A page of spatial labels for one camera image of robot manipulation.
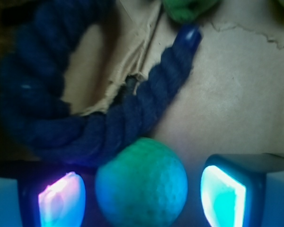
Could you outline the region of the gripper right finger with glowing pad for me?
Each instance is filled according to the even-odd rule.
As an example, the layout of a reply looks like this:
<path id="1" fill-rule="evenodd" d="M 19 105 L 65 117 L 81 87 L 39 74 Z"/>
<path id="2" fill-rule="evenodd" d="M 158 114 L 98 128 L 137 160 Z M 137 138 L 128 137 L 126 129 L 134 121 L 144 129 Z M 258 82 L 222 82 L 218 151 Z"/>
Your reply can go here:
<path id="1" fill-rule="evenodd" d="M 212 227 L 284 227 L 284 153 L 211 155 L 200 194 Z"/>

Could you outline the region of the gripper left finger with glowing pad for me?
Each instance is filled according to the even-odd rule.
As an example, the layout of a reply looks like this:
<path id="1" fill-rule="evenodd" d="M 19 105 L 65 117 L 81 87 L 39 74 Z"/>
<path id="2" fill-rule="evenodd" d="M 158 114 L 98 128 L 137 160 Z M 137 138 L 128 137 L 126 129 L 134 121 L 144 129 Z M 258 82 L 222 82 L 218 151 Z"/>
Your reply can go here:
<path id="1" fill-rule="evenodd" d="M 81 226 L 91 173 L 77 165 L 0 163 L 0 227 Z"/>

